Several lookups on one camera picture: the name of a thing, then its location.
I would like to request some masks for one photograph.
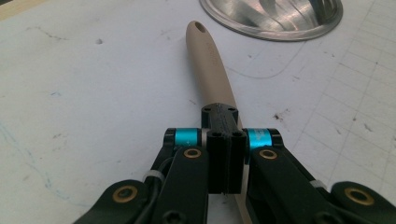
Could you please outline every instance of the beige plastic handle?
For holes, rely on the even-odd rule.
[[[192,68],[204,97],[205,105],[222,103],[236,107],[230,82],[210,33],[200,22],[192,21],[187,26],[186,42]],[[242,129],[241,119],[238,120],[238,128]],[[242,193],[235,194],[235,200],[244,224],[251,223],[245,206],[247,189],[248,166],[245,165]]]

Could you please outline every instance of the silver metal bowl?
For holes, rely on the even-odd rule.
[[[343,16],[340,0],[200,0],[222,25],[243,35],[301,41],[325,35]]]

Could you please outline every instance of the reflective metal surface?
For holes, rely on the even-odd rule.
[[[300,41],[330,32],[343,16],[340,0],[200,0],[216,21],[243,35]]]

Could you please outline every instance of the white table surface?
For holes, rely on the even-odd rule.
[[[200,126],[190,21],[215,39],[245,127],[279,129],[329,188],[396,204],[396,2],[343,4],[335,30],[297,43],[230,31],[197,0],[49,0],[0,21],[0,223],[72,223],[141,179],[167,128]],[[211,197],[208,223],[240,222],[233,197]]]

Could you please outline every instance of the plastic handle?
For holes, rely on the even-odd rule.
[[[200,22],[191,21],[187,26],[186,42],[204,103],[236,107],[230,82],[210,33]]]

